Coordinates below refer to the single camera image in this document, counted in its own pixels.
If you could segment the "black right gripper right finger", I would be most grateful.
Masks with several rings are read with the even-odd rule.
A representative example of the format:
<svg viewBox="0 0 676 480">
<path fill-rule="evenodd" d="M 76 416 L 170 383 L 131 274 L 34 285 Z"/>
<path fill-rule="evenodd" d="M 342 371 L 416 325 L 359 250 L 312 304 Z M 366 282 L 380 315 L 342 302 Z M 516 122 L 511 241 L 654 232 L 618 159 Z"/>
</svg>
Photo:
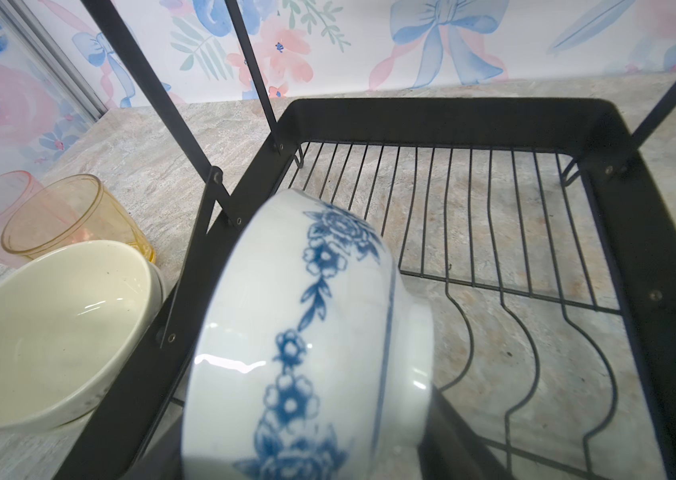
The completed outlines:
<svg viewBox="0 0 676 480">
<path fill-rule="evenodd" d="M 418 456 L 423 479 L 514 478 L 436 388 Z"/>
</svg>

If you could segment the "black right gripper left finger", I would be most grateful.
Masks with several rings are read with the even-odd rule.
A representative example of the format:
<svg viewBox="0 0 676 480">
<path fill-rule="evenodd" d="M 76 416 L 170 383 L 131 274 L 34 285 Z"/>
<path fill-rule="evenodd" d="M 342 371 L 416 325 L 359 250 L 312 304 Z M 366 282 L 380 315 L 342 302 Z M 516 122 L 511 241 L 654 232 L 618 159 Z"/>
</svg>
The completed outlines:
<svg viewBox="0 0 676 480">
<path fill-rule="evenodd" d="M 182 480 L 181 440 L 183 418 L 177 419 L 145 456 L 122 476 L 122 480 Z"/>
</svg>

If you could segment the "blue floral bowl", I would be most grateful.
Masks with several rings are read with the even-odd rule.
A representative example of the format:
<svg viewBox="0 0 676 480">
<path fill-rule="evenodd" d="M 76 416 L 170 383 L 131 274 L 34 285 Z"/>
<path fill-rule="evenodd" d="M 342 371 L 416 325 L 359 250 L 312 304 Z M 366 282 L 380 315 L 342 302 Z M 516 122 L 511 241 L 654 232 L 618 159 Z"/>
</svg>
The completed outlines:
<svg viewBox="0 0 676 480">
<path fill-rule="evenodd" d="M 209 302 L 188 382 L 188 479 L 365 479 L 424 437 L 430 303 L 362 218 L 296 189 L 252 218 Z"/>
</svg>

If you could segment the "yellow glass cup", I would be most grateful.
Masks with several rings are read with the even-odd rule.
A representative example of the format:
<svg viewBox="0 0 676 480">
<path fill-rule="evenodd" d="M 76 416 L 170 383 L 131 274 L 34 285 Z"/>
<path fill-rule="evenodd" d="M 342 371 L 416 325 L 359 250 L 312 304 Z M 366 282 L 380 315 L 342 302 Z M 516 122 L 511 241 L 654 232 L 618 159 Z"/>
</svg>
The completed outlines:
<svg viewBox="0 0 676 480">
<path fill-rule="evenodd" d="M 8 220 L 1 246 L 29 260 L 74 243 L 113 240 L 154 262 L 156 250 L 135 220 L 91 174 L 77 174 L 43 188 Z"/>
</svg>

